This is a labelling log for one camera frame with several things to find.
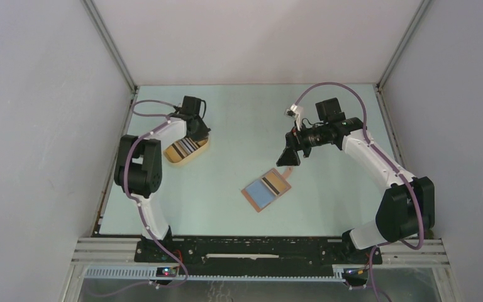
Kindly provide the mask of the yellow oval card tray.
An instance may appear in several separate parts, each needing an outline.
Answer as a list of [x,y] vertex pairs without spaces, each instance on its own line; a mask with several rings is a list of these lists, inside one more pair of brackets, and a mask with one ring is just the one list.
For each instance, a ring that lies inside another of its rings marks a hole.
[[202,140],[185,137],[169,145],[163,151],[163,155],[170,165],[182,167],[203,154],[208,149],[209,143],[209,136]]

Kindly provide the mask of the tan card with black stripe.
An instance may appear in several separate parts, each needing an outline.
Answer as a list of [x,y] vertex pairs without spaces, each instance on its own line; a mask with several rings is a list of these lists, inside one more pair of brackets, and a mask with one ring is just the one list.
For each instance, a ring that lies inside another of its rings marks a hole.
[[288,190],[291,185],[287,182],[276,169],[271,169],[261,177],[262,182],[275,196],[281,196]]

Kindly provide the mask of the brown leather card holder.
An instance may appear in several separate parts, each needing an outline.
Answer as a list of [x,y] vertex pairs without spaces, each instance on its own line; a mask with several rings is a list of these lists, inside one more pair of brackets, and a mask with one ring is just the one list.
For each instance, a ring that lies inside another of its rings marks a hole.
[[[282,176],[287,180],[287,178],[292,174],[293,170],[293,167],[287,167],[284,172],[279,173],[282,174]],[[257,213],[266,209],[270,204],[286,193],[285,192],[281,196],[275,196],[262,182],[262,176],[263,175],[241,190],[244,198],[250,203]]]

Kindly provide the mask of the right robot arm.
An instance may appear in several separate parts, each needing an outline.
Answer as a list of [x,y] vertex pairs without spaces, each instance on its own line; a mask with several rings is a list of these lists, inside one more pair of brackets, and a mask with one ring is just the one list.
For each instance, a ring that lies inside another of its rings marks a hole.
[[404,241],[412,235],[417,235],[419,242],[410,247],[420,249],[425,232],[435,223],[433,182],[416,177],[390,159],[363,121],[345,116],[336,98],[316,103],[316,109],[319,123],[310,127],[303,124],[302,107],[293,104],[286,109],[285,115],[293,118],[295,125],[285,135],[286,147],[277,166],[299,166],[299,152],[307,158],[312,148],[332,144],[363,167],[383,193],[374,220],[343,234],[343,259],[356,263],[367,248]]

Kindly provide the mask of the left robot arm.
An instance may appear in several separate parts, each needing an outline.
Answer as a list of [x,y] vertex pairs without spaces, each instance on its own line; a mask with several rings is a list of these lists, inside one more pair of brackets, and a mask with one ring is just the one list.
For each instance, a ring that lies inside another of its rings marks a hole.
[[143,225],[142,235],[154,240],[149,253],[159,262],[173,256],[174,246],[165,238],[170,226],[156,199],[163,178],[163,161],[180,167],[207,150],[210,128],[205,124],[205,100],[184,96],[173,112],[161,114],[163,122],[140,136],[120,138],[114,182],[136,204]]

